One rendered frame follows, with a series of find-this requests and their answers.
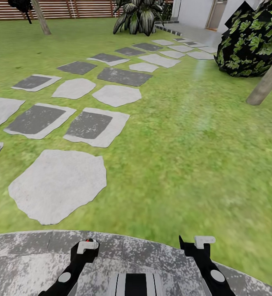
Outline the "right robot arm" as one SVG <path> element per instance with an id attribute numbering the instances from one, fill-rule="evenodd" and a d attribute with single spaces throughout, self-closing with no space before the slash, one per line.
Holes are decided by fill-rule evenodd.
<path id="1" fill-rule="evenodd" d="M 230 289 L 225 276 L 210 259 L 210 243 L 213 236 L 195 236 L 196 243 L 186 243 L 179 236 L 180 249 L 188 257 L 194 258 L 202 275 L 202 287 L 206 296 L 236 296 Z"/>

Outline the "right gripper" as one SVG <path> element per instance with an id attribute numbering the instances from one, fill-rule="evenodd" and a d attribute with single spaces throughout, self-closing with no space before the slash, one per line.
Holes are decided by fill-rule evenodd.
<path id="1" fill-rule="evenodd" d="M 197 249 L 195 246 L 195 243 L 186 243 L 183 241 L 181 236 L 179 236 L 179 242 L 180 242 L 180 249 L 184 250 L 184 253 L 188 257 L 194 258 L 197 266 L 198 266 L 198 260 L 202 257 L 208 257 L 210 259 L 210 244 L 205 243 L 204 249 Z M 211 260 L 211 259 L 210 259 Z"/>

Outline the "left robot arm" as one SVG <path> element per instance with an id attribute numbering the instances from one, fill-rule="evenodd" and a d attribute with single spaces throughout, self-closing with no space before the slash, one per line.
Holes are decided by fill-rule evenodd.
<path id="1" fill-rule="evenodd" d="M 86 263 L 93 263 L 98 257 L 99 243 L 80 241 L 70 252 L 70 265 L 58 277 L 47 291 L 42 291 L 38 296 L 75 296 L 78 278 Z"/>

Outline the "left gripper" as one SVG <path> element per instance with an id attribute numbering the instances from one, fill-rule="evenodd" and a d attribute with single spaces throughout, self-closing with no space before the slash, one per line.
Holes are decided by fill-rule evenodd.
<path id="1" fill-rule="evenodd" d="M 78 261 L 82 265 L 82 269 L 84 268 L 84 265 L 86 263 L 93 263 L 94 258 L 98 257 L 98 251 L 97 249 L 86 249 L 83 253 L 78 253 L 77 249 L 79 246 L 79 242 L 71 249 L 70 252 L 70 261 Z"/>

